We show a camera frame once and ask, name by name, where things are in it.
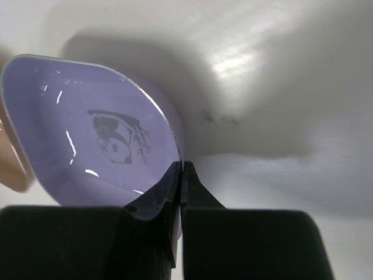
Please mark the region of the brown panda plate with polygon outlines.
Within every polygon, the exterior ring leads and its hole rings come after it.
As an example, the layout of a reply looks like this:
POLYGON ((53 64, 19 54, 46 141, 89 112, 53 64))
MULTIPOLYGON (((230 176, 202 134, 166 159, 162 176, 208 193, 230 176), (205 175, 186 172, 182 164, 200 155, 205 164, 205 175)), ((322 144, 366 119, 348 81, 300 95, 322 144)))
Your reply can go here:
POLYGON ((26 157, 5 108, 1 105, 1 184, 18 193, 24 193, 33 180, 26 157))

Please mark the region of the purple panda plate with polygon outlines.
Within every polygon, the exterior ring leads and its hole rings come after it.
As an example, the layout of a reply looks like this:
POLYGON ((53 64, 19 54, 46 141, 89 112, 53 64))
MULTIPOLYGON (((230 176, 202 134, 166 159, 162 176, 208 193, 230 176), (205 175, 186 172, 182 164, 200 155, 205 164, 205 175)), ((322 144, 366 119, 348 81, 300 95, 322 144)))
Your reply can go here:
POLYGON ((125 206, 184 158, 177 109, 129 70, 19 55, 1 72, 1 97, 26 162, 62 206, 125 206))

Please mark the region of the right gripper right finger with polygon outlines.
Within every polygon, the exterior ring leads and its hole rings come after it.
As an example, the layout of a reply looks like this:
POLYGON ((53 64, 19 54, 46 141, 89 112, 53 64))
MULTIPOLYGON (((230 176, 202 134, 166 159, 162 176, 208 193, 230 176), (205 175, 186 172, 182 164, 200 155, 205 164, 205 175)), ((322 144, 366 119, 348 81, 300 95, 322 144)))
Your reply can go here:
POLYGON ((303 211, 227 209, 191 162, 181 186, 185 279, 333 279, 321 234, 303 211))

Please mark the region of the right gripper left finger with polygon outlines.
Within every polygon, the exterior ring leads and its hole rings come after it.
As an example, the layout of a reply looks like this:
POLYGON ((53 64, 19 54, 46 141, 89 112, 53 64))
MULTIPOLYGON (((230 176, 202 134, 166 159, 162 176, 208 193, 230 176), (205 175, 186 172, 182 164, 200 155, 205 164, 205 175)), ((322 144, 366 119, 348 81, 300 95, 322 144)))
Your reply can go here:
POLYGON ((178 163, 123 207, 1 210, 2 279, 170 279, 178 240, 178 163))

